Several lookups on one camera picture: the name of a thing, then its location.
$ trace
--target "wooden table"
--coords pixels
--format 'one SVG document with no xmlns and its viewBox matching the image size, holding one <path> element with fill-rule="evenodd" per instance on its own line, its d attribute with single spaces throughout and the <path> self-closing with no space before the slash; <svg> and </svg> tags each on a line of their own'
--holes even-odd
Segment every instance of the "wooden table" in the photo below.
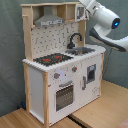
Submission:
<svg viewBox="0 0 128 128">
<path fill-rule="evenodd" d="M 44 128 L 31 114 L 19 109 L 0 118 L 0 128 Z M 50 128 L 81 128 L 69 118 L 64 118 Z"/>
<path fill-rule="evenodd" d="M 128 118 L 128 89 L 102 81 L 102 96 L 71 117 L 87 128 L 115 128 Z"/>
</svg>

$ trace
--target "stovetop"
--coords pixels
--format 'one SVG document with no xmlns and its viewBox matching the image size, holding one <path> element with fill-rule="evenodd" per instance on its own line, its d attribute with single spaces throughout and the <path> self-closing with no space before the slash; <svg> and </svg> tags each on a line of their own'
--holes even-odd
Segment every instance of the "stovetop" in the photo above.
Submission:
<svg viewBox="0 0 128 128">
<path fill-rule="evenodd" d="M 58 64 L 64 61 L 67 61 L 69 59 L 73 59 L 73 57 L 61 54 L 61 53 L 54 53 L 51 55 L 43 56 L 40 58 L 34 59 L 34 62 L 40 63 L 45 66 L 51 66 L 54 64 Z"/>
</svg>

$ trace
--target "faucet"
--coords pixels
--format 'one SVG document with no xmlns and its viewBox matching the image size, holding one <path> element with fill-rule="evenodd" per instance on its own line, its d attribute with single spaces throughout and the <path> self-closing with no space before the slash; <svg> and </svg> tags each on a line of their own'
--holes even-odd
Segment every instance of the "faucet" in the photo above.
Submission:
<svg viewBox="0 0 128 128">
<path fill-rule="evenodd" d="M 82 35 L 81 35 L 80 33 L 74 33 L 74 34 L 71 36 L 71 38 L 70 38 L 70 43 L 67 45 L 67 49 L 72 49 L 73 47 L 75 47 L 75 44 L 73 44 L 73 42 L 72 42 L 73 37 L 74 37 L 75 35 L 80 36 L 80 41 L 83 40 L 83 39 L 82 39 Z"/>
</svg>

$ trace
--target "backsplash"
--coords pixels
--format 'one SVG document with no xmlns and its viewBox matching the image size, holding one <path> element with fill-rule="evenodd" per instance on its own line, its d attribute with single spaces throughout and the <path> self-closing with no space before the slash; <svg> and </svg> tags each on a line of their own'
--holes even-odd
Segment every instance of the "backsplash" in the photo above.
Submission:
<svg viewBox="0 0 128 128">
<path fill-rule="evenodd" d="M 66 50 L 70 37 L 78 33 L 78 28 L 78 22 L 35 27 L 32 30 L 33 58 Z M 78 46 L 78 36 L 73 38 L 73 43 Z"/>
</svg>

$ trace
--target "gray wall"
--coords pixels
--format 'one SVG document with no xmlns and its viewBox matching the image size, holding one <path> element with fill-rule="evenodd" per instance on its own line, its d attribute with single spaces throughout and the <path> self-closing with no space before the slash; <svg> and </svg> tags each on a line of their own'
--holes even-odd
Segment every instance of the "gray wall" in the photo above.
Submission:
<svg viewBox="0 0 128 128">
<path fill-rule="evenodd" d="M 21 101 L 25 101 L 25 88 L 22 60 L 25 58 L 22 14 L 20 4 L 43 2 L 66 2 L 66 0 L 0 0 L 0 116 L 16 110 Z M 120 15 L 120 26 L 109 37 L 120 39 L 128 35 L 127 8 L 125 0 L 99 0 L 101 4 Z M 86 43 L 92 42 L 88 32 L 96 22 L 90 18 L 87 22 Z M 128 88 L 128 53 L 120 53 L 104 46 L 105 54 L 103 79 Z"/>
</svg>

